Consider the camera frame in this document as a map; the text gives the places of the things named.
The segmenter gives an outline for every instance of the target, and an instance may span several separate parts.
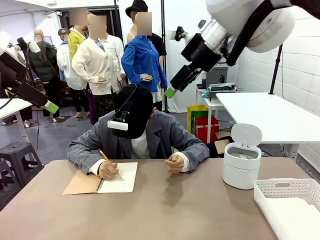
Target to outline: brown table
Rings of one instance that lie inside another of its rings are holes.
[[[223,182],[221,158],[180,175],[163,160],[138,162],[132,193],[63,196],[77,168],[52,161],[0,212],[0,239],[277,239],[254,191]],[[264,158],[259,178],[309,177],[289,158]]]

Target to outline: person's right hand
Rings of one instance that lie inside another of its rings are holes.
[[[106,84],[107,83],[107,79],[105,79],[104,77],[99,77],[98,78],[98,84]]]
[[[153,79],[153,77],[147,73],[140,74],[140,77],[142,77],[143,82],[151,82],[151,80]]]
[[[99,177],[105,180],[112,180],[118,174],[119,170],[117,170],[117,163],[110,163],[108,161],[104,161],[99,166]]]

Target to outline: black stool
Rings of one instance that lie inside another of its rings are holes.
[[[30,156],[30,154],[34,157],[26,160],[25,156]],[[44,168],[29,142],[10,143],[0,149],[0,158],[10,162],[11,170],[22,188]]]
[[[5,160],[0,159],[0,211],[20,192],[20,186],[15,175]]]

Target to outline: open lid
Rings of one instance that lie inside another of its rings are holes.
[[[261,143],[261,130],[250,124],[238,123],[231,130],[232,139],[243,147],[255,147]]]

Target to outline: gray blazer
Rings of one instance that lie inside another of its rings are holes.
[[[102,159],[100,154],[94,154],[92,150],[101,149],[109,159],[131,159],[131,140],[114,136],[112,129],[108,128],[108,121],[114,114],[114,111],[108,113],[91,130],[69,144],[68,159],[78,165],[85,174]],[[189,159],[190,172],[209,158],[207,146],[187,132],[173,116],[164,112],[156,111],[150,118],[146,126],[146,139],[151,159],[168,159],[173,154],[174,147]]]

